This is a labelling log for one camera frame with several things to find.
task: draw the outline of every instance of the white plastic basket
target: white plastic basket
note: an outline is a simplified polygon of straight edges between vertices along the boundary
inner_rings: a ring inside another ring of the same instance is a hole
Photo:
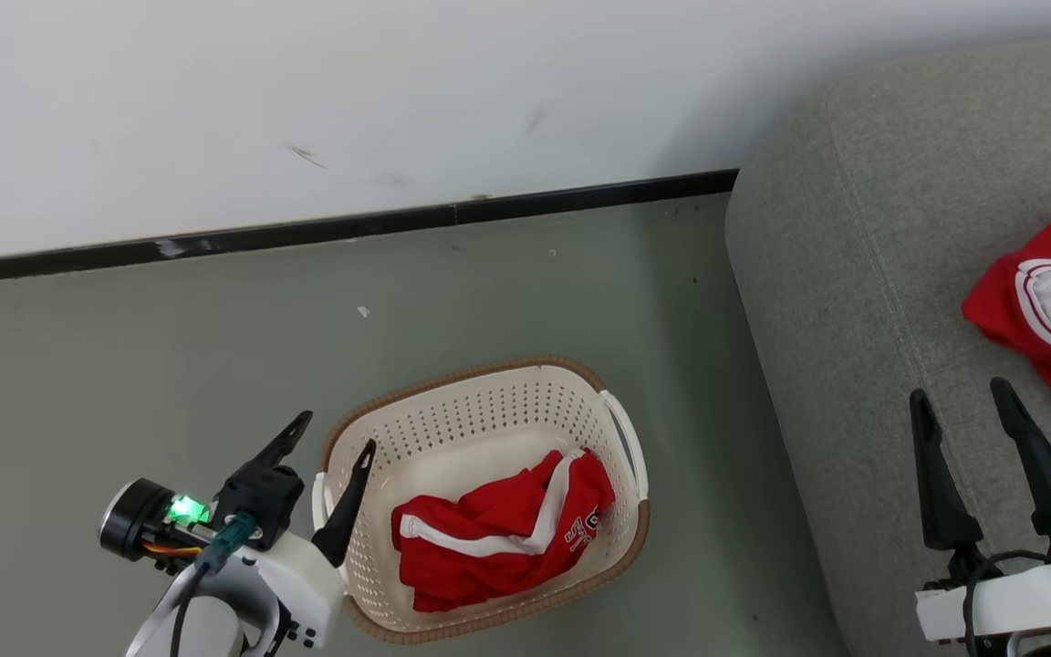
[[[646,540],[646,466],[631,419],[591,370],[537,356],[459,371],[355,408],[332,429],[313,490],[314,523],[347,487],[369,438],[377,451],[339,574],[355,622],[380,640],[423,643],[556,607],[624,571]],[[598,536],[568,573],[524,593],[442,614],[412,610],[391,543],[391,512],[418,494],[456,499],[536,466],[552,449],[598,456],[616,494]]]

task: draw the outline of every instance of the sofa seam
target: sofa seam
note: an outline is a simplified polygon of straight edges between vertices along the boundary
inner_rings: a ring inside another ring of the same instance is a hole
[[[919,348],[916,340],[914,340],[914,333],[910,331],[910,325],[908,320],[906,320],[906,314],[902,311],[902,304],[898,303],[898,293],[894,291],[891,279],[888,275],[887,263],[882,256],[879,250],[879,245],[874,241],[870,231],[865,227],[865,222],[863,220],[862,205],[858,196],[856,196],[847,184],[847,173],[843,166],[842,152],[839,149],[838,139],[833,136],[833,122],[830,121],[829,104],[830,99],[833,97],[833,89],[836,83],[826,86],[825,91],[823,91],[823,97],[821,101],[821,120],[822,124],[826,126],[826,139],[829,141],[830,149],[833,151],[833,180],[838,184],[838,190],[840,194],[843,196],[849,205],[850,213],[852,215],[851,221],[854,223],[854,228],[858,229],[862,243],[865,246],[865,251],[867,251],[867,260],[870,261],[870,269],[873,274],[874,282],[879,284],[880,289],[883,292],[883,299],[887,302],[887,310],[891,314],[892,320],[894,320],[894,336],[900,343],[900,350],[903,353],[903,361],[906,362],[908,370],[912,371],[919,387],[926,390],[927,386],[927,371],[923,367],[922,355],[919,354]],[[951,435],[947,429],[944,429],[945,436]],[[954,446],[951,445],[951,440],[943,440],[943,445],[946,446],[946,452],[948,456],[951,457],[951,463],[948,465],[952,473],[959,473],[960,471],[960,458],[955,454]],[[972,493],[971,484],[967,480],[961,478],[956,479],[954,475],[951,476],[951,480],[955,483],[956,487],[963,488],[963,495],[968,509],[976,508],[975,495]],[[988,536],[985,536],[984,546],[988,549],[988,552],[992,552],[993,547],[990,543]]]

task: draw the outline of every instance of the black baseboard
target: black baseboard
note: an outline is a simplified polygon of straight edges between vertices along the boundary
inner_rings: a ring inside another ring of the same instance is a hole
[[[448,225],[480,224],[486,221],[542,215],[559,211],[580,211],[609,205],[643,204],[682,197],[731,191],[738,169],[676,176],[635,183],[600,184],[576,190],[542,191],[497,199],[475,199],[459,204],[383,211],[366,215],[318,219],[297,224],[262,225],[218,232],[176,235],[163,239],[82,246],[0,259],[0,280],[25,275],[66,273],[109,266],[273,249],[276,246],[312,245],[387,232],[442,228]]]

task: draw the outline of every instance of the black cable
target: black cable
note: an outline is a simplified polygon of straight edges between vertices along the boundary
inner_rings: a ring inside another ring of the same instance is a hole
[[[969,657],[981,657],[980,644],[975,640],[975,619],[971,616],[972,612],[975,611],[975,587],[980,586],[980,579],[984,578],[984,574],[989,569],[1001,561],[1009,560],[1009,558],[1035,558],[1037,561],[1051,563],[1051,557],[1048,554],[1040,554],[1032,550],[1009,550],[992,554],[991,557],[985,558],[978,569],[971,571],[971,575],[968,575],[967,578],[967,592],[964,594],[964,640],[967,643]]]
[[[168,654],[169,657],[180,657],[181,653],[181,631],[184,630],[184,613],[189,609],[189,601],[192,599],[193,595],[198,593],[198,587],[201,584],[202,577],[205,577],[205,573],[209,570],[208,563],[202,563],[192,573],[192,578],[189,582],[184,586],[184,590],[181,591],[180,602],[177,604],[177,619],[172,620],[172,641],[169,644]]]

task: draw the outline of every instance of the basket handle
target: basket handle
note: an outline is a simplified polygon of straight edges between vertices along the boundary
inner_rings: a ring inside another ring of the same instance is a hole
[[[326,473],[314,475],[314,483],[310,484],[310,516],[314,519],[314,527],[321,528],[327,523],[327,492],[324,490],[324,477]]]
[[[599,395],[614,419],[614,428],[622,438],[622,448],[631,460],[632,479],[635,481],[635,489],[639,490],[639,500],[642,501],[646,499],[646,461],[643,459],[643,448],[639,445],[639,436],[635,433],[635,425],[631,424],[631,416],[626,415],[622,404],[619,404],[610,391],[601,391]]]

